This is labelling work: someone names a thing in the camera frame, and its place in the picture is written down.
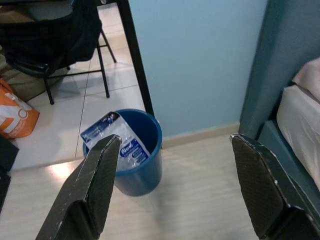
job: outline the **plastic bag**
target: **plastic bag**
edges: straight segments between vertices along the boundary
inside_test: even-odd
[[[80,136],[85,145],[91,149],[99,140],[112,134],[118,135],[122,139],[116,166],[117,171],[135,168],[149,157],[150,153],[145,145],[116,112],[109,112],[82,132]]]
[[[21,138],[32,133],[39,112],[13,94],[0,78],[0,134],[7,139]]]

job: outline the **blue headboard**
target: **blue headboard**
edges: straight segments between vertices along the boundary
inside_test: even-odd
[[[257,138],[301,66],[320,56],[320,0],[269,0],[239,132]]]

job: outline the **white mattress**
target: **white mattress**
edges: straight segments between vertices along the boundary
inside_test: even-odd
[[[320,102],[297,85],[286,87],[276,120],[294,154],[320,190]]]

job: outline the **baseboard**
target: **baseboard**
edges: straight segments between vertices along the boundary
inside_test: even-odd
[[[222,126],[222,127],[208,128],[205,130],[191,132],[191,133],[182,134],[178,136],[164,137],[162,140],[162,148],[167,149],[174,146],[187,144],[187,143],[191,143],[191,142],[195,142],[203,139],[209,139],[209,138],[218,137],[222,135],[238,133],[239,126],[240,126],[240,123],[237,122],[237,123],[233,123],[233,124]]]

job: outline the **bed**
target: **bed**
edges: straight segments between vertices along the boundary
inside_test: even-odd
[[[320,102],[297,85],[286,87],[276,121],[295,156],[320,189]]]
[[[316,133],[319,133],[320,122],[317,126],[317,119],[311,120],[311,132],[310,119],[302,120],[306,113],[301,110],[308,108],[307,115],[310,115],[316,101],[306,92],[302,91],[306,94],[303,95],[297,91],[297,86],[290,85],[305,63],[320,56],[319,10],[318,0],[309,0],[308,4],[300,0],[268,1],[239,128],[239,133],[258,140],[276,155],[318,213],[320,191],[315,182],[319,186],[317,164],[320,161],[319,153],[310,149],[317,144],[315,140],[319,141]],[[286,99],[280,104],[284,88]]]

